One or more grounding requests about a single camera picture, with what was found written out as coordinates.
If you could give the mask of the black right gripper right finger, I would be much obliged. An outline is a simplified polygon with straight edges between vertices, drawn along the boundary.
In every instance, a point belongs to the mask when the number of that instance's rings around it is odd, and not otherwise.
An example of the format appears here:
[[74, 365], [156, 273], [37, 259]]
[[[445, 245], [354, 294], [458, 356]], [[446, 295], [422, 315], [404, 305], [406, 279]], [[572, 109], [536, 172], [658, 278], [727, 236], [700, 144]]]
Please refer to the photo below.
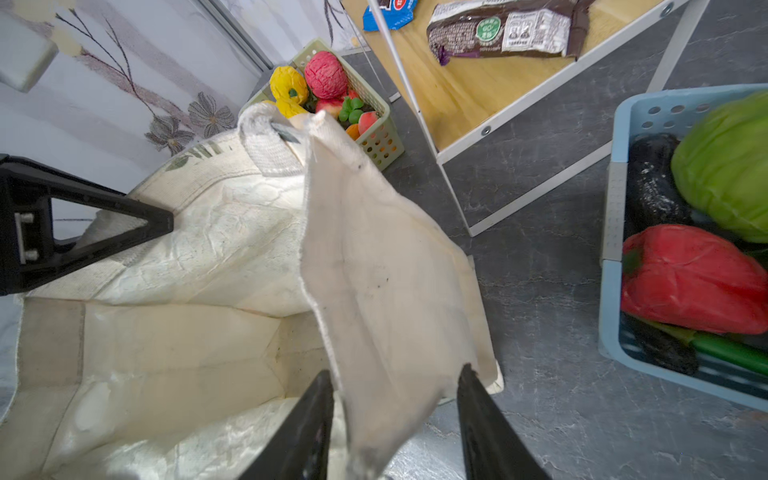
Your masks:
[[467, 479], [550, 479], [469, 363], [461, 370], [456, 400]]

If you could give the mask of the cream canvas grocery bag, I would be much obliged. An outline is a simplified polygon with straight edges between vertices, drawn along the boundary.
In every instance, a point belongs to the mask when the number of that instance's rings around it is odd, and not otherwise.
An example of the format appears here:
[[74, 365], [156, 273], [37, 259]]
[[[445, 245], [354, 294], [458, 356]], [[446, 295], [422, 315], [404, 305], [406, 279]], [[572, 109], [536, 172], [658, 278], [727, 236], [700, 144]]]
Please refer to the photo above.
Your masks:
[[374, 478], [463, 366], [503, 390], [472, 261], [330, 115], [254, 104], [130, 198], [172, 232], [2, 309], [3, 478], [237, 477], [323, 370]]

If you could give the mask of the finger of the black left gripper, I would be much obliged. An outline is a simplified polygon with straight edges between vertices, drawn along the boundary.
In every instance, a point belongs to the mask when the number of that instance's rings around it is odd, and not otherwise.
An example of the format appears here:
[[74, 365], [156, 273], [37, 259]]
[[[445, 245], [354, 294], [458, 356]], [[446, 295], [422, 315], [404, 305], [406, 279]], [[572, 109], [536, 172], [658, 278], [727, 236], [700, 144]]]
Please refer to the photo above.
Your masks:
[[31, 291], [169, 234], [172, 212], [25, 157], [1, 156], [1, 294]]

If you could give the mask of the red bell pepper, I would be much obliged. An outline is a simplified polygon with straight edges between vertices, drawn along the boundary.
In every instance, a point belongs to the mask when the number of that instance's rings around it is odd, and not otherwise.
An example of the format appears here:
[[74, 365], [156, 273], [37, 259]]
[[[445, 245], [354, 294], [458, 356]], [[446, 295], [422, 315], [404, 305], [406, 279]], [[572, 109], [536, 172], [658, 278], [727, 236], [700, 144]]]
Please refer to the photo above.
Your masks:
[[764, 334], [767, 271], [705, 230], [652, 226], [623, 243], [621, 310], [687, 329]]

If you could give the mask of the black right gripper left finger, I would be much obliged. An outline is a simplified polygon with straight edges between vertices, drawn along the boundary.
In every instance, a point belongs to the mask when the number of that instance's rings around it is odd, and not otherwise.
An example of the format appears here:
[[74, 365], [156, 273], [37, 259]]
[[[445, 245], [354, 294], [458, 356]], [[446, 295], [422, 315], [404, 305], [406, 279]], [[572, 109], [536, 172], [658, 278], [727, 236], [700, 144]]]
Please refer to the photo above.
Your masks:
[[325, 480], [333, 413], [331, 374], [323, 370], [239, 478]]

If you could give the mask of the green cabbage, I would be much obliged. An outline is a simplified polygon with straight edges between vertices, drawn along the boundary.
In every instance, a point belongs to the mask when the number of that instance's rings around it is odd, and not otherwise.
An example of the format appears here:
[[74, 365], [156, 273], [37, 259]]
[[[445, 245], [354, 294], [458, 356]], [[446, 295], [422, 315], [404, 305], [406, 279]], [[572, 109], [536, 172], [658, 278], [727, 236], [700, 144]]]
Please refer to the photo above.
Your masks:
[[767, 242], [767, 92], [727, 102], [696, 123], [671, 171], [694, 209], [751, 243]]

